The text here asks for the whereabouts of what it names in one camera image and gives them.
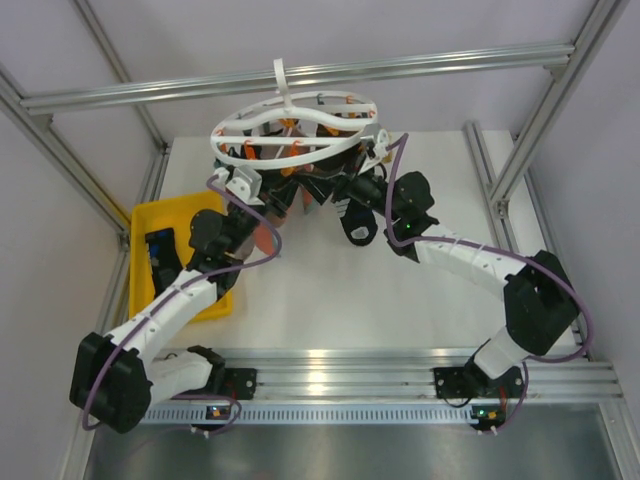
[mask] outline white spherical cage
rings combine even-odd
[[[343,91],[315,91],[290,95],[296,100],[340,99],[342,104],[296,106],[287,108],[283,96],[255,103],[243,108],[221,121],[211,133],[210,143],[216,158],[222,163],[240,167],[247,165],[254,170],[279,170],[312,164],[332,157],[357,145],[367,125],[378,122],[376,104],[363,95]],[[367,113],[367,118],[342,118],[331,113]],[[269,137],[244,136],[243,131],[253,130],[261,125],[277,120],[307,120],[340,131],[353,132],[349,137]],[[225,130],[240,132],[239,135],[227,135]],[[227,155],[220,145],[282,145],[298,147],[322,146],[301,155],[270,160],[246,160]]]

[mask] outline metal floor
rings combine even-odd
[[[586,405],[526,406],[498,437],[447,425],[241,426],[210,440],[166,430],[101,429],[85,480],[620,478],[602,417]]]

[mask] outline black mounting bracket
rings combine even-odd
[[[511,367],[500,378],[492,380],[489,388],[479,392],[475,382],[465,375],[465,367],[438,367],[433,369],[436,397],[443,400],[469,398],[520,398],[524,380],[520,368]]]

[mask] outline yellow plastic tray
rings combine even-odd
[[[224,212],[224,203],[218,194],[202,192],[143,203],[133,209],[129,285],[129,315],[131,317],[149,305],[155,293],[147,245],[144,241],[145,234],[163,228],[173,228],[176,251],[184,266],[193,255],[193,249],[189,246],[191,218],[204,208]],[[228,292],[214,305],[196,315],[192,322],[224,317],[231,314],[232,310],[233,298],[231,292]]]

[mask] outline white table surface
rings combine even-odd
[[[499,171],[512,147],[509,133],[485,132],[485,139]],[[204,190],[213,160],[208,138],[176,138],[161,198]],[[493,243],[462,132],[412,132],[400,173],[410,170],[422,171],[431,184],[432,216],[466,237]],[[523,253],[543,248],[524,184],[510,216]],[[295,202],[281,228],[281,257],[241,273],[233,314],[186,326],[170,347],[475,348],[504,325],[502,303],[484,290],[396,256],[379,220],[374,242],[355,247],[332,204],[304,215],[301,202]],[[258,255],[255,251],[252,258]],[[565,332],[557,346],[573,344]]]

